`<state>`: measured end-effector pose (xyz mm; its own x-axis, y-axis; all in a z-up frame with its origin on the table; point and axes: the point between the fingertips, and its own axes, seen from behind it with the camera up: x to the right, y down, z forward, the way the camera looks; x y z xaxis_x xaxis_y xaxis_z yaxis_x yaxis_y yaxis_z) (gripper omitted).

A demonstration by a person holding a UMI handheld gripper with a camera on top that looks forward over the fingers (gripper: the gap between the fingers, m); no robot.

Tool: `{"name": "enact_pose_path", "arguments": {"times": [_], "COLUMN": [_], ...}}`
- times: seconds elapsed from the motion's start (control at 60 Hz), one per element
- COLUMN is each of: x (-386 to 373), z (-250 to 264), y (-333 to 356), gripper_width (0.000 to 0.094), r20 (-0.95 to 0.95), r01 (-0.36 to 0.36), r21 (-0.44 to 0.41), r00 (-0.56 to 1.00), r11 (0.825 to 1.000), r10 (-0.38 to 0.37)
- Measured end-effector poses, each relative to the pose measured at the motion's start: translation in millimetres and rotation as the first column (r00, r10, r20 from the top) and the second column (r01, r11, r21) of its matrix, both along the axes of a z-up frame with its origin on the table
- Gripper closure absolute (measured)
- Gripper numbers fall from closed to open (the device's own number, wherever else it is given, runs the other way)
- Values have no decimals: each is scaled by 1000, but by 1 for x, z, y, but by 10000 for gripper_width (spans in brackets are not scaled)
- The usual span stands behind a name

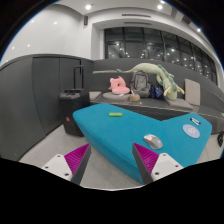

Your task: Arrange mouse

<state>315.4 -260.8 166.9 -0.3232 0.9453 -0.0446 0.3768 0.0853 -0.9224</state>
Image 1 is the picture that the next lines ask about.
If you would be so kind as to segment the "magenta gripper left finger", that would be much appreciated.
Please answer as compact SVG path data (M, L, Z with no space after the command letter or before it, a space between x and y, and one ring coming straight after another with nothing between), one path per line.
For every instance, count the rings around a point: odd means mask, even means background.
M66 155L56 154L42 169L79 185L90 155L91 145L86 144Z

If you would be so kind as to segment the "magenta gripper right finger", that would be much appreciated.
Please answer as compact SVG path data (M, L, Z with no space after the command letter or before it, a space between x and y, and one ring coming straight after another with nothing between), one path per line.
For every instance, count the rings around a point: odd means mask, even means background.
M137 143L133 144L132 153L144 184L152 183L183 169L183 166L169 154L157 154Z

